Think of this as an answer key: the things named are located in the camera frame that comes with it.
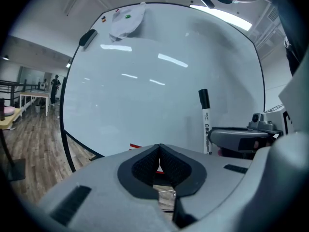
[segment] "black marker cap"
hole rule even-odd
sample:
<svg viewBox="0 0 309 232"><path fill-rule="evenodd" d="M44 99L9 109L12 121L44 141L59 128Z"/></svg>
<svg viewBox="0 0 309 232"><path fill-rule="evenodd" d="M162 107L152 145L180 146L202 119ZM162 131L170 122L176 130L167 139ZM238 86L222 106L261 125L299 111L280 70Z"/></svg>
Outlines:
<svg viewBox="0 0 309 232"><path fill-rule="evenodd" d="M198 91L199 94L199 100L202 104L202 109L209 109L211 107L209 103L209 97L208 97L208 90L207 89L201 89Z"/></svg>

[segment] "whiteboard frame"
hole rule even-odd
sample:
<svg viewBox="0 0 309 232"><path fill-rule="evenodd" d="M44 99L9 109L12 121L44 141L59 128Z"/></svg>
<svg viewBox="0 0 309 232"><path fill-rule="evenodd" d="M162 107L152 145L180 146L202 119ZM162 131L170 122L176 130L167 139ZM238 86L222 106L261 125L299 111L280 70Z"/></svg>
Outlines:
<svg viewBox="0 0 309 232"><path fill-rule="evenodd" d="M97 17L97 19L94 21L94 23L91 25L91 27L89 28L89 30L94 26L95 22L104 14L104 13L107 13L109 11L112 11L112 10L116 10L116 9L120 9L120 8L124 8L124 7L128 7L128 6L132 6L132 5L138 5L139 3L134 3L134 4L128 4L128 5L125 5L125 6L121 6L121 7L118 7L118 8L113 8L113 9L110 9L110 10L107 10L107 11L104 11L103 13L100 14L100 16ZM148 2L146 4L169 4L169 5L176 5L176 6L181 6L181 7L186 7L186 8L190 8L189 6L186 6L186 5L182 5L182 4L176 4L176 3L169 3L169 2ZM262 80L263 80L263 92L264 92L264 105L263 105L263 112L265 111L265 103L266 103L266 96L265 96L265 81L264 81L264 74L263 74L263 69L262 69L262 65L261 65L261 60L259 58L259 55L257 53L257 50L256 50L256 47L254 45L254 43L245 35L243 34L238 28L234 27L233 25L227 23L229 26L233 27L235 30L237 30L238 32L240 32L244 37L246 37L251 43L252 45L254 46L254 49L256 51L256 55L257 55L257 58L259 60L259 64L260 64L260 68L261 68L261 74L262 74ZM75 53L74 53L74 56L71 60L71 66L73 64L73 61L74 61L74 58L75 58L75 55L78 51L80 46L77 47ZM67 73L67 76L66 76L66 81L69 77L69 74L70 74L70 68L68 70L68 73ZM89 147L87 147L86 145L84 145L83 143L81 143L80 141L78 141L76 138L74 138L72 135L70 135L65 129L64 129L64 126L63 126L63 101L64 101L64 96L65 96L65 89L66 89L66 84L64 87L62 87L63 89L63 92L61 94L61 97L60 97L60 100L62 101L60 103L60 132L61 133L64 133L66 134L67 136L69 136L73 141L75 141L78 145L80 145L81 147L83 147L85 150L89 151L90 153L94 154L96 156L96 158L101 158L101 157L104 157L103 155L99 154L98 152L95 152L94 150L90 149ZM71 167L71 170L72 172L75 171L75 168L74 168L74 163L72 162L72 158L71 158L71 155L70 155L70 151L69 151L69 146L68 146L68 142L64 142L64 140L62 140L62 143L63 143L63 147L64 147L64 150L65 150L65 153L66 153L66 157L67 157L67 160L68 162L71 162L73 164L73 168L72 166L70 165Z"/></svg>

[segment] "pink object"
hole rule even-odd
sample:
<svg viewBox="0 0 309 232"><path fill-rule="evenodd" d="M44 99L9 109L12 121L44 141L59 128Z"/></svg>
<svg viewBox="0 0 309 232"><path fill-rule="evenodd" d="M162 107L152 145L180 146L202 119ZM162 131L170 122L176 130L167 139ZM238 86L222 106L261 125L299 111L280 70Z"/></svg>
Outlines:
<svg viewBox="0 0 309 232"><path fill-rule="evenodd" d="M5 116L11 116L15 112L15 107L12 106L6 106L4 107L4 115Z"/></svg>

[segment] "whiteboard eraser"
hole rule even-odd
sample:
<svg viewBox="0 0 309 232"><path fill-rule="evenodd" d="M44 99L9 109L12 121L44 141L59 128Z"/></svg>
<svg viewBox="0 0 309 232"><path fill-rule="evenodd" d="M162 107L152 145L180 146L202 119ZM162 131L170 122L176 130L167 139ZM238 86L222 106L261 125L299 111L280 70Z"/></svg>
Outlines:
<svg viewBox="0 0 309 232"><path fill-rule="evenodd" d="M97 34L98 32L94 29L89 30L80 38L79 45L86 49Z"/></svg>

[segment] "white paper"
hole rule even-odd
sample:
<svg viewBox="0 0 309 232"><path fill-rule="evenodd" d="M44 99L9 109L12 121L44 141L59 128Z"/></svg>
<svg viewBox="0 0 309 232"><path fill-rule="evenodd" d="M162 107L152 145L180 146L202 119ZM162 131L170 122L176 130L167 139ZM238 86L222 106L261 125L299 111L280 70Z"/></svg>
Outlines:
<svg viewBox="0 0 309 232"><path fill-rule="evenodd" d="M144 18L146 3L142 2L134 9L120 8L112 16L112 28L110 31L110 39L112 41L126 38L130 33L140 25Z"/></svg>

